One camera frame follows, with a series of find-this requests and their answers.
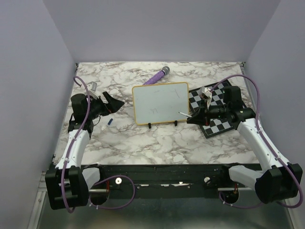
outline marble surface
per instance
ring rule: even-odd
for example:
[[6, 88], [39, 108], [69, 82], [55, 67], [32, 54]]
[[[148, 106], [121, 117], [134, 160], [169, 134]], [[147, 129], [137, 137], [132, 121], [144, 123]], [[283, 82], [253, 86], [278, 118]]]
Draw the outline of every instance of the marble surface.
[[[132, 87], [142, 85], [162, 67], [169, 66], [170, 74], [159, 83], [187, 82], [194, 89], [220, 81], [226, 76], [241, 73], [235, 62], [108, 62], [81, 63], [77, 75], [86, 83], [98, 84], [97, 94], [103, 91], [125, 102], [115, 114], [101, 118], [93, 130], [85, 149], [82, 164], [212, 164], [258, 163], [253, 151], [235, 130], [206, 139], [196, 125], [179, 123], [137, 126], [132, 106]], [[243, 101], [251, 105], [241, 77], [229, 80], [242, 89]], [[73, 87], [72, 94], [84, 93], [84, 88]], [[56, 149], [55, 163], [63, 155], [68, 141], [68, 121], [71, 103]], [[112, 124], [102, 130], [109, 119]]]

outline checkered board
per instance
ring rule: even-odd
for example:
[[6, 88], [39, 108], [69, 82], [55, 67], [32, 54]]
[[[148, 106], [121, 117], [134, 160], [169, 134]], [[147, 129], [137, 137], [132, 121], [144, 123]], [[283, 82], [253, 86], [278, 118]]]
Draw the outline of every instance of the checkered board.
[[[212, 88], [215, 84], [217, 84], [217, 83], [213, 83], [213, 84], [207, 85], [205, 87]], [[214, 91], [212, 91], [211, 105], [223, 105], [224, 104], [223, 92], [221, 89], [225, 86], [231, 86], [231, 84], [228, 80], [219, 84], [218, 87], [215, 88]], [[190, 102], [189, 104], [190, 104], [190, 109], [192, 112], [195, 112], [200, 105], [201, 98], [198, 94], [200, 88], [196, 88], [196, 89], [189, 91], [189, 102]], [[229, 130], [233, 130], [233, 126], [231, 124], [229, 124], [226, 120], [219, 120], [219, 119], [211, 119], [209, 126], [201, 125], [200, 128], [206, 138], [210, 138], [210, 137], [222, 134], [224, 132], [227, 132]]]

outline wall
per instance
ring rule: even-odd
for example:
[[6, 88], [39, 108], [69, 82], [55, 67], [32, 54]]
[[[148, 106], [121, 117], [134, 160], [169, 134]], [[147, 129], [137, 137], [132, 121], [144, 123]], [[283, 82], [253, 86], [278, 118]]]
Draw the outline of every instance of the wall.
[[0, 228], [24, 229], [75, 64], [41, 0], [2, 0], [0, 18]]
[[[305, 168], [305, 1], [282, 0], [245, 71], [261, 92], [261, 119], [279, 150]], [[305, 191], [305, 177], [301, 182]], [[305, 203], [298, 209], [304, 215]]]
[[73, 58], [245, 61], [279, 0], [44, 0]]

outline marker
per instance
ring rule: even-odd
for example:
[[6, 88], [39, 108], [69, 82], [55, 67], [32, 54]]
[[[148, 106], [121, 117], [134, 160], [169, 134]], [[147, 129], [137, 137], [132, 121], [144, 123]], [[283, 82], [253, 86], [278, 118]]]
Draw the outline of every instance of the marker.
[[191, 118], [191, 117], [192, 117], [191, 115], [186, 114], [186, 113], [182, 113], [182, 112], [178, 112], [178, 113], [180, 113], [180, 114], [182, 114], [182, 115], [184, 115], [185, 117], [188, 117], [188, 118]]

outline purple cable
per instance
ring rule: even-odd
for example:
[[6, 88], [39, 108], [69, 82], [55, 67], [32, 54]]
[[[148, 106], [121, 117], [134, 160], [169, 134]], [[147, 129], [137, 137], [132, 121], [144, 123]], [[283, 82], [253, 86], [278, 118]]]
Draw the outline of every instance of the purple cable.
[[91, 206], [91, 205], [93, 205], [93, 206], [95, 206], [96, 208], [108, 209], [108, 210], [114, 210], [114, 209], [121, 209], [121, 208], [123, 208], [123, 207], [125, 207], [125, 206], [129, 205], [129, 204], [130, 204], [130, 203], [133, 201], [133, 199], [134, 199], [134, 195], [135, 195], [135, 186], [134, 186], [133, 181], [132, 181], [132, 180], [131, 180], [129, 177], [127, 177], [127, 176], [124, 176], [124, 175], [115, 175], [115, 176], [112, 176], [112, 177], [106, 178], [106, 179], [104, 179], [104, 180], [102, 180], [102, 181], [99, 181], [99, 182], [95, 183], [94, 185], [99, 185], [99, 184], [102, 184], [102, 183], [106, 182], [107, 180], [110, 180], [110, 179], [112, 179], [112, 178], [117, 178], [117, 177], [123, 177], [123, 178], [126, 178], [126, 179], [128, 179], [128, 180], [131, 182], [131, 184], [132, 184], [132, 188], [133, 188], [133, 194], [132, 194], [131, 199], [130, 199], [130, 200], [129, 200], [129, 201], [126, 203], [126, 204], [124, 204], [124, 205], [122, 205], [122, 206], [118, 206], [118, 207], [109, 208], [109, 207], [103, 207], [103, 206], [99, 206], [99, 205], [94, 205], [94, 204], [91, 202], [91, 196], [89, 196], [90, 206]]
[[161, 71], [159, 71], [156, 75], [154, 75], [152, 78], [150, 78], [146, 83], [143, 85], [149, 85], [149, 84], [155, 84], [157, 81], [162, 79], [165, 75], [167, 75], [170, 72], [170, 68], [165, 66], [162, 68]]
[[81, 84], [77, 83], [75, 79], [79, 79], [79, 80], [81, 81], [81, 83], [82, 83], [82, 84], [84, 85], [84, 87], [85, 87], [85, 90], [86, 90], [87, 96], [88, 96], [88, 107], [87, 107], [86, 116], [85, 116], [85, 118], [84, 118], [84, 120], [83, 120], [83, 122], [82, 122], [80, 128], [79, 128], [78, 131], [76, 132], [74, 138], [72, 139], [72, 141], [71, 141], [71, 143], [70, 143], [70, 145], [69, 145], [69, 147], [68, 147], [67, 154], [66, 154], [66, 160], [65, 160], [64, 163], [63, 163], [63, 168], [62, 168], [62, 171], [61, 171], [61, 194], [62, 194], [62, 200], [63, 200], [63, 203], [64, 203], [64, 205], [65, 205], [65, 207], [66, 207], [66, 209], [67, 209], [67, 211], [68, 211], [69, 213], [72, 213], [72, 212], [75, 210], [75, 208], [73, 208], [73, 209], [70, 209], [70, 208], [69, 208], [69, 204], [68, 204], [68, 201], [67, 201], [67, 198], [66, 198], [66, 193], [65, 193], [64, 180], [65, 180], [65, 171], [66, 171], [66, 167], [67, 167], [67, 160], [68, 160], [68, 158], [69, 158], [70, 151], [71, 151], [71, 149], [72, 149], [73, 143], [75, 142], [75, 139], [76, 139], [76, 137], [78, 136], [78, 134], [80, 133], [80, 131], [83, 129], [83, 127], [84, 127], [84, 125], [85, 125], [85, 123], [86, 123], [86, 120], [87, 120], [87, 118], [88, 118], [89, 111], [90, 111], [90, 94], [89, 94], [88, 87], [87, 87], [87, 85], [85, 84], [85, 82], [84, 82], [80, 77], [74, 76], [73, 80], [74, 80], [74, 82], [75, 82], [77, 85], [81, 86]]
[[231, 207], [233, 207], [233, 208], [239, 208], [239, 209], [253, 209], [253, 208], [257, 208], [257, 207], [260, 207], [260, 206], [263, 205], [263, 203], [260, 202], [260, 203], [258, 203], [258, 204], [256, 204], [256, 205], [249, 206], [249, 207], [235, 206], [235, 205], [229, 204], [229, 203], [227, 203], [227, 202], [225, 201], [225, 196], [224, 196], [224, 194], [223, 194], [222, 192], [219, 192], [219, 199], [222, 201], [223, 204], [228, 205], [228, 206], [231, 206]]
[[[251, 83], [254, 85], [255, 89], [256, 89], [256, 93], [257, 93], [257, 108], [256, 108], [256, 116], [255, 116], [255, 124], [256, 124], [256, 128], [258, 130], [258, 133], [259, 135], [262, 137], [263, 141], [266, 143], [266, 145], [268, 146], [268, 148], [270, 149], [270, 151], [272, 152], [272, 154], [275, 156], [275, 157], [278, 157], [278, 155], [276, 154], [276, 152], [273, 150], [272, 146], [269, 144], [268, 140], [265, 138], [264, 134], [262, 133], [262, 131], [259, 131], [260, 130], [260, 127], [259, 127], [259, 124], [258, 124], [258, 116], [259, 116], [259, 110], [260, 110], [260, 93], [259, 93], [259, 90], [258, 90], [258, 86], [257, 84], [251, 79], [249, 78], [248, 76], [245, 76], [245, 75], [242, 75], [242, 74], [235, 74], [235, 75], [230, 75], [228, 77], [225, 77], [223, 80], [221, 80], [220, 82], [218, 82], [212, 89], [211, 89], [211, 92], [219, 85], [221, 84], [223, 81], [226, 81], [232, 77], [236, 77], [236, 76], [240, 76], [240, 77], [243, 77], [243, 78], [246, 78], [248, 79], [249, 81], [251, 81]], [[295, 175], [293, 174], [293, 172], [288, 168], [288, 166], [282, 161], [282, 159], [278, 159], [278, 161], [284, 166], [284, 168], [287, 170], [287, 172], [289, 173], [289, 175], [292, 177], [292, 180], [295, 182], [295, 185], [297, 186], [297, 189], [299, 190], [299, 193], [300, 193], [300, 199], [299, 199], [299, 202], [295, 205], [286, 205], [284, 203], [281, 203], [281, 202], [277, 202], [279, 205], [283, 206], [283, 207], [286, 207], [286, 208], [297, 208], [299, 206], [302, 205], [303, 203], [303, 191], [302, 191], [302, 188], [299, 184], [299, 182], [297, 181]]]

